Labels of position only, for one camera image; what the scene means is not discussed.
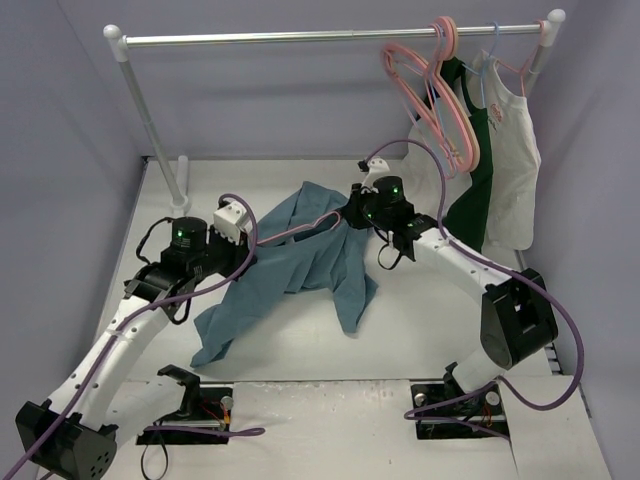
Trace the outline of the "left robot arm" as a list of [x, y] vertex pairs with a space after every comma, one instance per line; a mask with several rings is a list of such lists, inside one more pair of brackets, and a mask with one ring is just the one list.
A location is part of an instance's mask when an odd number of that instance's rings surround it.
[[254, 218], [211, 224], [195, 217], [170, 222], [169, 246], [125, 283], [116, 314], [72, 374], [40, 404], [16, 416], [27, 460], [63, 479], [100, 479], [122, 444], [166, 415], [191, 418], [202, 401], [197, 375], [161, 368], [136, 394], [116, 395], [139, 357], [168, 325], [184, 321], [198, 285], [213, 275], [225, 283], [255, 261]]

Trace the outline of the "blue t shirt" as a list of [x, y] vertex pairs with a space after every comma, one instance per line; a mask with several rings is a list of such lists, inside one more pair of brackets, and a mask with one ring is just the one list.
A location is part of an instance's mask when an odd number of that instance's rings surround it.
[[[258, 240], [311, 223], [346, 203], [340, 192], [306, 181], [259, 220]], [[334, 221], [257, 247], [257, 262], [228, 286], [220, 303], [194, 319], [201, 348], [191, 367], [223, 359], [233, 340], [266, 318], [287, 294], [329, 290], [342, 331], [357, 332], [378, 288], [364, 262], [369, 232], [344, 220], [330, 230]]]

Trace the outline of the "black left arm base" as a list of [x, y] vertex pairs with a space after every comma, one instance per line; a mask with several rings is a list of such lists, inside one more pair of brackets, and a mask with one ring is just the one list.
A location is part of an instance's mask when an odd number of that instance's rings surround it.
[[[178, 413], [157, 420], [161, 426], [199, 428], [207, 431], [229, 431], [233, 408], [233, 387], [230, 384], [204, 384], [201, 399], [189, 416]], [[226, 445], [229, 439], [219, 435], [189, 433], [182, 430], [144, 432], [135, 439], [137, 446], [211, 446]]]

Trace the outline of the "thin pink wire hanger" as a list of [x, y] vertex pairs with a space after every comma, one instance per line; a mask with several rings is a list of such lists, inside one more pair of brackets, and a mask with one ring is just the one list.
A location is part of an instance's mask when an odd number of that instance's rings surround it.
[[281, 233], [272, 235], [268, 238], [262, 239], [262, 240], [258, 240], [257, 241], [257, 245], [258, 246], [263, 246], [266, 245], [270, 242], [276, 241], [276, 240], [280, 240], [283, 239], [285, 237], [289, 237], [291, 235], [300, 233], [300, 232], [305, 232], [305, 231], [309, 231], [309, 230], [313, 230], [317, 227], [319, 227], [325, 220], [328, 220], [329, 218], [334, 218], [335, 221], [334, 223], [330, 226], [330, 230], [335, 229], [340, 222], [342, 221], [342, 216], [341, 214], [337, 211], [337, 210], [332, 210], [329, 211], [323, 215], [321, 215], [320, 217], [318, 217], [316, 220], [314, 220], [311, 223], [306, 223], [306, 224], [302, 224], [293, 228], [290, 228], [286, 231], [283, 231]]

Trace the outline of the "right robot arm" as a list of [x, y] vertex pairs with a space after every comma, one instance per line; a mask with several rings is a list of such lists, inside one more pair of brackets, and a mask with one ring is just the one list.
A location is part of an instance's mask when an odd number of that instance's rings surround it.
[[438, 270], [480, 307], [479, 342], [466, 359], [447, 368], [442, 388], [445, 405], [464, 412], [478, 389], [542, 350], [558, 336], [545, 287], [533, 269], [516, 279], [498, 265], [462, 246], [437, 220], [415, 211], [398, 176], [383, 176], [371, 186], [355, 183], [341, 215], [355, 229], [374, 228], [388, 235], [401, 257]]

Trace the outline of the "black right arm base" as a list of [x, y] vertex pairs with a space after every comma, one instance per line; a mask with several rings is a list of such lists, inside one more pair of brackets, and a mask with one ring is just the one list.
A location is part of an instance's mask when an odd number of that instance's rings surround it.
[[412, 407], [406, 416], [420, 441], [510, 439], [498, 386], [463, 394], [445, 383], [411, 385]]

